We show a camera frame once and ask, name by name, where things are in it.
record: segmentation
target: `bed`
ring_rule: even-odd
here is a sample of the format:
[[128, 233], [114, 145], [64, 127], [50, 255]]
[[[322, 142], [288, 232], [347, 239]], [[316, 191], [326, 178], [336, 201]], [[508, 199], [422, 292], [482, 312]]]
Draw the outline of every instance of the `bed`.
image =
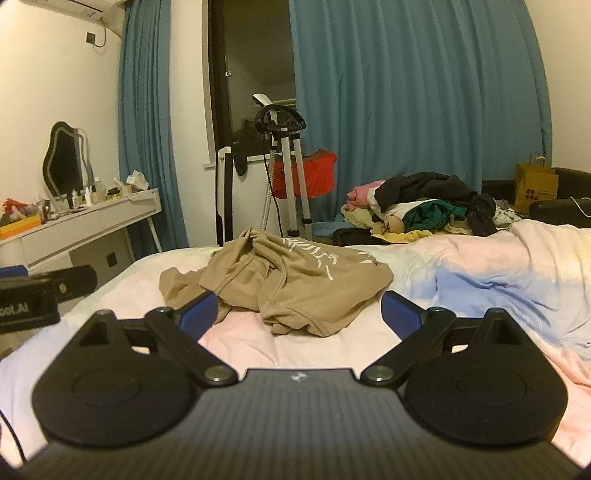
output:
[[[567, 385], [569, 405], [554, 444], [581, 466], [591, 462], [591, 230], [523, 220], [487, 238], [438, 235], [409, 245], [358, 248], [390, 266], [390, 290], [422, 307], [444, 306], [469, 317], [491, 306], [507, 309]], [[31, 408], [32, 388], [86, 319], [105, 308], [119, 318], [143, 316], [163, 303], [160, 272], [204, 267], [214, 250], [182, 249], [134, 263], [0, 362], [0, 409], [27, 456], [46, 444]], [[359, 375], [400, 342], [382, 321], [379, 299], [328, 338], [274, 336], [269, 329], [257, 313], [235, 310], [200, 343], [240, 375], [248, 368], [336, 367]], [[6, 429], [0, 454], [20, 463]]]

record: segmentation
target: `yellow towel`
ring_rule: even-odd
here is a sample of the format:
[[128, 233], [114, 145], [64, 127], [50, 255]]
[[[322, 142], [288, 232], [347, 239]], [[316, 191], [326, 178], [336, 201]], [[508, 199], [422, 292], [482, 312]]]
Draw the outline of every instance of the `yellow towel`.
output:
[[411, 244], [412, 242], [415, 242], [420, 238], [426, 238], [437, 233], [443, 232], [430, 232], [429, 230], [413, 230], [409, 233], [374, 233], [372, 236], [376, 238], [381, 238], [389, 244]]

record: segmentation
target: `pile of clothes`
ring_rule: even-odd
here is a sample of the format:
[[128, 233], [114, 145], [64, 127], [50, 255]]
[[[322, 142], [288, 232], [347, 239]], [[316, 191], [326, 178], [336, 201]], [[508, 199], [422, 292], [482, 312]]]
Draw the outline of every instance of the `pile of clothes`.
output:
[[357, 228], [393, 243], [409, 243], [438, 233], [489, 236], [500, 222], [521, 218], [502, 210], [457, 176], [420, 172], [355, 187], [341, 212]]

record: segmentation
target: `white wall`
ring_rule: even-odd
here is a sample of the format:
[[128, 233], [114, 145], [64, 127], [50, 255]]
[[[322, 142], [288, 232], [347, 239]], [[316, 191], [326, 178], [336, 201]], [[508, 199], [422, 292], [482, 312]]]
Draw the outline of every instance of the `white wall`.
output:
[[[170, 109], [173, 148], [183, 216], [189, 244], [213, 245], [215, 172], [203, 165], [215, 159], [209, 71], [207, 66], [207, 2], [172, 0]], [[234, 181], [234, 232], [259, 226], [267, 177], [262, 163], [250, 164]], [[287, 219], [282, 212], [282, 220]], [[271, 209], [269, 231], [278, 232]]]
[[57, 121], [86, 130], [95, 175], [119, 176], [117, 95], [121, 40], [102, 27], [6, 0], [0, 7], [0, 198], [43, 191], [41, 165]]
[[553, 125], [552, 164], [591, 171], [591, 2], [525, 0], [544, 60]]

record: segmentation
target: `metal screw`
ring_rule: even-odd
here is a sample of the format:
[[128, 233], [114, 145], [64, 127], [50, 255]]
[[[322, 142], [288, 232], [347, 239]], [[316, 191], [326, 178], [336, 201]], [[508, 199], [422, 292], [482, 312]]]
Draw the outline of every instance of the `metal screw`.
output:
[[304, 372], [298, 372], [298, 373], [293, 374], [291, 376], [291, 379], [294, 380], [294, 381], [296, 381], [296, 382], [302, 382], [306, 378], [308, 378], [308, 375], [306, 375]]
[[156, 309], [156, 312], [164, 313], [167, 317], [172, 317], [174, 310], [170, 307], [159, 307]]
[[225, 382], [232, 378], [232, 369], [226, 365], [216, 365], [205, 370], [205, 378], [212, 382]]
[[365, 371], [365, 376], [372, 382], [387, 382], [394, 377], [394, 370], [386, 365], [373, 365]]

